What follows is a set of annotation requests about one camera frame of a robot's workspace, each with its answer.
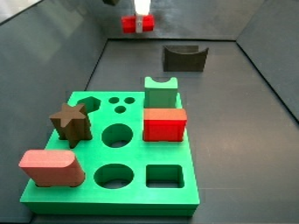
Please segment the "gray floor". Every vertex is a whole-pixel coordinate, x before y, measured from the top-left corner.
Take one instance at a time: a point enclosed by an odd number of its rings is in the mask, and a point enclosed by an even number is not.
[[[165,73],[163,45],[210,48],[203,73]],[[202,204],[191,219],[37,216],[33,223],[299,222],[299,127],[235,42],[110,41],[89,90],[143,90],[175,76]]]

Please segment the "brown star block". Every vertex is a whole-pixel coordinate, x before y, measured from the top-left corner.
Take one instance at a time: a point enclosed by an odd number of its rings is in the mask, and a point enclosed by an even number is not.
[[[85,103],[75,107],[63,103],[61,112],[51,115],[51,122],[59,132],[61,140],[70,141],[71,149],[77,147],[81,140],[93,139],[90,117]]]

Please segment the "small round hole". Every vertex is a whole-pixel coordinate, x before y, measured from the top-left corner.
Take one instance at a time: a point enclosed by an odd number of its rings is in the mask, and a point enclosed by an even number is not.
[[[102,141],[111,148],[125,147],[133,140],[134,131],[123,123],[109,126],[102,133]]]
[[[109,99],[109,102],[110,102],[110,103],[119,103],[119,98],[118,98],[118,97],[111,97],[111,98]]]
[[[126,108],[125,106],[118,106],[118,107],[117,107],[117,112],[118,112],[119,114],[123,114],[126,111],[127,111],[127,108]]]
[[[95,172],[94,179],[99,186],[118,189],[127,186],[134,180],[133,169],[123,164],[107,164]]]
[[[137,99],[134,97],[127,97],[126,98],[126,103],[127,104],[133,104],[137,101]]]

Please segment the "red object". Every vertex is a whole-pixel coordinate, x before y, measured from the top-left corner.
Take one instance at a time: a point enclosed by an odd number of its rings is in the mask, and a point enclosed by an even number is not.
[[[145,141],[182,142],[186,123],[183,108],[146,108]]]
[[[125,33],[137,32],[137,16],[122,17],[122,25]],[[155,16],[143,17],[143,32],[151,32],[155,29]]]
[[[38,186],[79,186],[86,179],[71,150],[29,150],[19,166]]]

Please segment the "gray wall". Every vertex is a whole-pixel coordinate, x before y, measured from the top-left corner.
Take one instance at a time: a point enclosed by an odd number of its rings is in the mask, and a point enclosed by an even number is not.
[[[299,1],[266,0],[238,44],[299,120]]]
[[[49,116],[85,90],[107,38],[85,0],[43,1],[0,29],[0,222],[29,222],[18,164],[29,149],[45,148]]]
[[[154,0],[154,32],[123,34],[121,18],[134,15],[131,0],[118,6],[86,0],[106,34],[113,39],[227,39],[237,40],[265,0]]]

